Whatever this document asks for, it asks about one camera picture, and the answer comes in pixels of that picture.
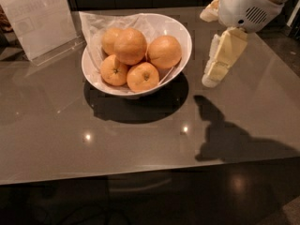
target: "table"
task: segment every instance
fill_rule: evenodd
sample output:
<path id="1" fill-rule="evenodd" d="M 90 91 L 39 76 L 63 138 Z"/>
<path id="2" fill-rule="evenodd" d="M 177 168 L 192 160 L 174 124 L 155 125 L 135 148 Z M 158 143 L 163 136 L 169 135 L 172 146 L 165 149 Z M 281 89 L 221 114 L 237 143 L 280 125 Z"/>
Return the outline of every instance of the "table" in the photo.
<path id="1" fill-rule="evenodd" d="M 103 11 L 165 14 L 191 34 L 187 67 L 149 97 L 93 88 L 85 44 L 40 66 L 1 62 L 0 184 L 299 157 L 299 78 L 252 34 L 222 84 L 205 88 L 210 41 L 224 27 L 201 21 L 201 9 Z"/>

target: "bowl rim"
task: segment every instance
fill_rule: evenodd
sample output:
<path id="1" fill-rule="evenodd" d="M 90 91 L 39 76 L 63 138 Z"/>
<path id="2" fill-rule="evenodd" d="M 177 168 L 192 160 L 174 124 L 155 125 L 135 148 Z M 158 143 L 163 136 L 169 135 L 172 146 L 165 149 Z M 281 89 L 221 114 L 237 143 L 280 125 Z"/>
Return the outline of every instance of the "bowl rim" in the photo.
<path id="1" fill-rule="evenodd" d="M 156 87 L 154 87 L 154 88 L 151 88 L 151 89 L 149 89 L 149 90 L 142 91 L 142 92 L 139 92 L 139 93 L 122 94 L 122 95 L 120 95 L 120 94 L 115 94 L 115 93 L 112 93 L 112 92 L 108 92 L 108 91 L 104 91 L 104 90 L 102 90 L 102 89 L 99 89 L 98 87 L 94 86 L 93 83 L 92 83 L 92 81 L 90 81 L 90 79 L 88 78 L 88 76 L 85 75 L 85 72 L 84 72 L 84 65 L 83 65 L 83 59 L 84 59 L 85 56 L 90 56 L 90 54 L 89 54 L 89 52 L 88 52 L 88 50 L 87 50 L 87 45 L 86 45 L 85 48 L 84 48 L 84 51 L 83 51 L 83 53 L 82 53 L 82 72 L 83 72 L 83 75 L 84 75 L 85 79 L 86 79 L 87 81 L 89 81 L 89 83 L 90 83 L 92 86 L 94 86 L 97 90 L 99 90 L 99 91 L 101 91 L 101 92 L 103 92 L 103 93 L 105 93 L 105 94 L 112 95 L 112 96 L 116 96 L 116 97 L 120 97 L 120 98 L 134 98 L 134 97 L 147 96 L 147 95 L 150 95 L 150 94 L 152 94 L 152 93 L 155 93 L 158 89 L 160 89 L 161 87 L 165 86 L 166 84 L 168 84 L 169 82 L 171 82 L 175 77 L 177 77 L 178 74 L 179 74 L 180 72 L 182 72 L 182 70 L 186 67 L 186 65 L 187 65 L 187 63 L 188 63 L 188 61 L 189 61 L 189 59 L 190 59 L 193 44 L 192 44 L 192 39 L 191 39 L 190 33 L 189 33 L 189 31 L 186 29 L 186 27 L 185 27 L 183 24 L 181 24 L 181 23 L 180 23 L 179 21 L 177 21 L 176 19 L 174 19 L 174 18 L 172 18 L 172 17 L 170 17 L 170 16 L 167 16 L 167 15 L 163 15 L 163 14 L 157 14 L 157 13 L 138 13 L 138 14 L 136 14 L 136 15 L 164 17 L 164 18 L 168 18 L 168 19 L 171 19 L 171 20 L 177 22 L 177 23 L 180 25 L 180 27 L 181 27 L 183 30 L 185 30 L 185 32 L 187 33 L 187 43 L 190 45 L 190 49 L 187 51 L 187 62 L 186 62 L 180 69 L 178 69 L 177 71 L 174 72 L 173 78 L 172 78 L 172 79 L 167 80 L 167 81 L 163 82 L 162 84 L 160 84 L 160 85 L 158 85 L 158 86 L 156 86 Z"/>

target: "gray table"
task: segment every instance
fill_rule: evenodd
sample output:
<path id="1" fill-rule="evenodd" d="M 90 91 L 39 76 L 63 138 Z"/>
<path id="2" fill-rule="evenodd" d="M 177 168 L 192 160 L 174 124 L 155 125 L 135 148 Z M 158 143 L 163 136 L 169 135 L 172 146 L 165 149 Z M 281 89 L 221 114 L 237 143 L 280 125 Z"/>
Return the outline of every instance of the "gray table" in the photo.
<path id="1" fill-rule="evenodd" d="M 150 97 L 108 97 L 85 80 L 85 45 L 36 67 L 0 63 L 0 184 L 298 157 L 300 80 L 256 35 L 223 83 L 201 77 L 224 27 L 199 7 L 174 17 L 193 39 L 184 72 Z M 126 15 L 140 10 L 106 11 Z"/>

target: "bowl of oranges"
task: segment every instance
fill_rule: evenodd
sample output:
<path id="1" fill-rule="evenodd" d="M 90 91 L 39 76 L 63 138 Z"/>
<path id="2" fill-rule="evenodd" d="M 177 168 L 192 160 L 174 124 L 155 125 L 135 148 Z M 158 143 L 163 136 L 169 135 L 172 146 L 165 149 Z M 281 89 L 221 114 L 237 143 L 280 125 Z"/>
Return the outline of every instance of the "bowl of oranges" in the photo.
<path id="1" fill-rule="evenodd" d="M 147 96 L 187 65 L 192 41 L 186 27 L 160 14 L 140 17 L 145 25 L 111 23 L 88 39 L 82 71 L 96 89 L 123 98 Z"/>

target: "bowl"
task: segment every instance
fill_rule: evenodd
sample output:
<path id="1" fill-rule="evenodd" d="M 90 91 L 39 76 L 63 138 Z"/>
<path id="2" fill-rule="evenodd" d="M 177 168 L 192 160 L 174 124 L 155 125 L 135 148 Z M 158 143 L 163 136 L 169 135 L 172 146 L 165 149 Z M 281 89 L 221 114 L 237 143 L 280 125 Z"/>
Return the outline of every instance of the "bowl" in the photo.
<path id="1" fill-rule="evenodd" d="M 89 81 L 99 91 L 122 98 L 140 98 L 155 93 L 161 87 L 172 81 L 187 65 L 192 50 L 192 41 L 186 27 L 179 21 L 161 14 L 143 13 L 148 23 L 155 29 L 156 36 L 170 35 L 177 38 L 182 49 L 180 62 L 170 69 L 159 69 L 160 82 L 157 87 L 140 93 L 132 92 L 127 85 L 111 86 L 105 83 L 98 69 L 90 57 L 87 47 L 82 55 L 82 71 L 87 81 Z"/>

